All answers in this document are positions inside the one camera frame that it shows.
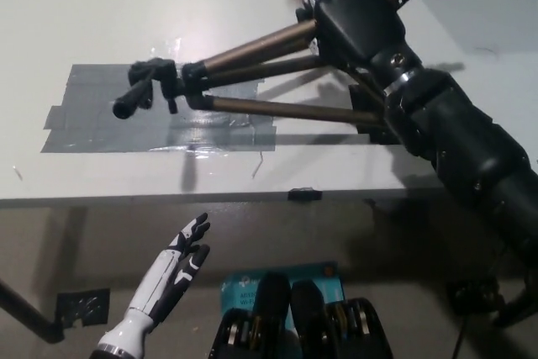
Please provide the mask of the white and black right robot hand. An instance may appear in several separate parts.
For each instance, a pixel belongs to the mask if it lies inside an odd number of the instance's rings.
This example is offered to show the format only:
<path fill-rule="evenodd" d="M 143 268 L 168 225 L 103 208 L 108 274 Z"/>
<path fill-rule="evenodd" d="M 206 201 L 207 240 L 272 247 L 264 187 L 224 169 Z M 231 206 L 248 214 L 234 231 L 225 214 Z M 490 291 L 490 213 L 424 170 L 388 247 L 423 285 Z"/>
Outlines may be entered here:
<path fill-rule="evenodd" d="M 424 68 L 390 0 L 317 0 L 314 19 L 331 51 L 349 66 L 368 71 L 380 88 Z"/>

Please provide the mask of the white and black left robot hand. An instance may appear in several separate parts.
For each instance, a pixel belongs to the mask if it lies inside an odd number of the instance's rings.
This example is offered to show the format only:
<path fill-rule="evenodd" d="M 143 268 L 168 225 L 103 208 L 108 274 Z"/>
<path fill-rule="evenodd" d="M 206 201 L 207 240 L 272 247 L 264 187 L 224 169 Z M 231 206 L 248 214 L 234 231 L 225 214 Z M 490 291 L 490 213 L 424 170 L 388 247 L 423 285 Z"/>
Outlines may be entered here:
<path fill-rule="evenodd" d="M 143 358 L 145 339 L 176 307 L 205 262 L 199 245 L 210 227 L 203 213 L 191 220 L 156 257 L 137 287 L 123 319 L 106 332 L 92 358 Z"/>

